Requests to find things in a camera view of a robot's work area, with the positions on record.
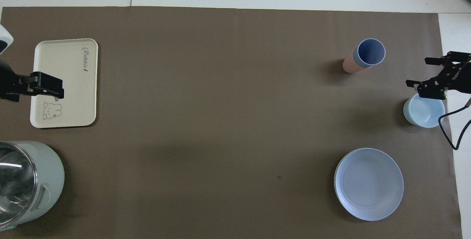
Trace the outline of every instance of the light blue bowl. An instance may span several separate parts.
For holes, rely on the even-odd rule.
[[[416,94],[407,100],[403,111],[412,125],[433,128],[438,126],[439,117],[445,114],[445,106],[441,100],[421,98]]]

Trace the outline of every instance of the brown tablecloth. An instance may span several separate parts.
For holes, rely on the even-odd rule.
[[[64,162],[44,216],[2,238],[460,238],[453,153],[402,106],[440,67],[437,14],[171,7],[4,8],[2,55],[32,71],[44,40],[99,43],[98,117],[40,130],[30,100],[0,102],[0,140],[37,140]],[[362,39],[387,50],[356,74]],[[389,154],[404,197],[364,222],[338,202],[333,174],[359,147]]]

